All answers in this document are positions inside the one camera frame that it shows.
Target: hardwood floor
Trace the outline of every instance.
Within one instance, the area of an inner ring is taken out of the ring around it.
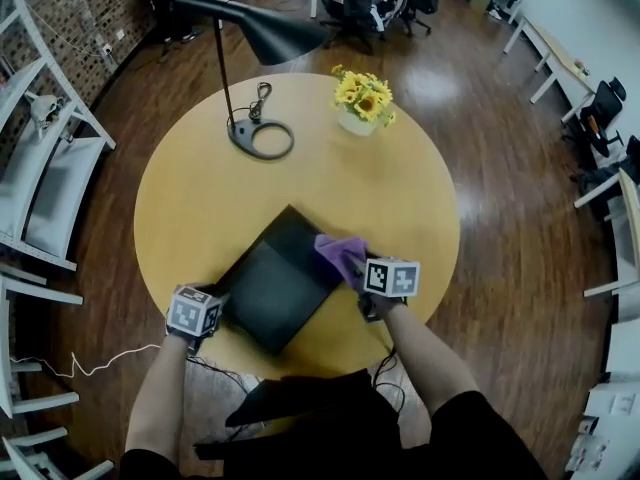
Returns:
[[[308,17],[301,0],[241,0]],[[611,280],[611,258],[588,210],[575,211],[576,169],[560,141],[566,105],[556,90],[535,106],[544,80],[523,41],[509,56],[511,28],[479,17],[464,0],[442,0],[433,26],[407,38],[400,24],[368,57],[337,44],[296,61],[261,67],[239,30],[222,31],[230,83],[271,72],[328,73],[331,66],[376,73],[396,102],[430,135],[456,185],[461,219],[457,268],[430,327],[469,363],[488,399],[518,431],[550,478],[562,476],[587,390],[598,378],[609,300],[582,290]],[[92,368],[126,349],[159,343],[164,321],[144,286],[135,256],[133,212],[138,184],[154,148],[196,103],[221,89],[213,33],[176,46],[163,63],[160,47],[141,51],[100,104],[99,120],[118,143],[105,160],[83,215],[72,257],[75,274],[46,270],[57,286],[85,297],[82,307],[30,308],[23,301],[18,353],[47,358],[68,372],[70,355]],[[37,312],[41,323],[30,320]],[[155,355],[126,356],[92,377],[27,378],[29,396],[62,389],[80,402],[29,417],[31,431],[69,430],[67,443],[91,464],[120,459],[129,412]],[[401,370],[393,375],[403,377]],[[222,375],[189,365],[183,474],[218,474],[196,460],[191,445],[219,435],[241,401]],[[426,412],[409,392],[401,415],[405,445],[424,442]]]

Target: black laptop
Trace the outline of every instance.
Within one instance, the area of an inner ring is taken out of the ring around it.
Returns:
[[[267,226],[215,284],[231,295],[224,317],[278,354],[342,282],[314,249],[321,233],[292,206]]]

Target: purple cloth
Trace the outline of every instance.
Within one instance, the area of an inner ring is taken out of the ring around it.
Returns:
[[[368,246],[369,244],[365,240],[357,236],[345,240],[334,240],[329,235],[318,235],[315,243],[316,251],[338,269],[347,284],[354,290],[358,289],[359,283],[353,277],[351,263],[345,253],[351,253],[366,262]]]

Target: flower vase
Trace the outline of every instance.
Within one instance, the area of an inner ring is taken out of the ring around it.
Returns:
[[[338,123],[345,130],[360,137],[368,137],[378,126],[377,122],[368,123],[360,120],[358,116],[349,112],[344,106],[340,106],[338,109]]]

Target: forearm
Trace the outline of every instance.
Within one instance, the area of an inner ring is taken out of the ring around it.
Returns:
[[[178,462],[187,342],[167,336],[133,404],[127,450],[150,450]]]
[[[383,315],[400,360],[418,395],[433,414],[448,400],[478,386],[467,365],[440,338],[398,304]]]

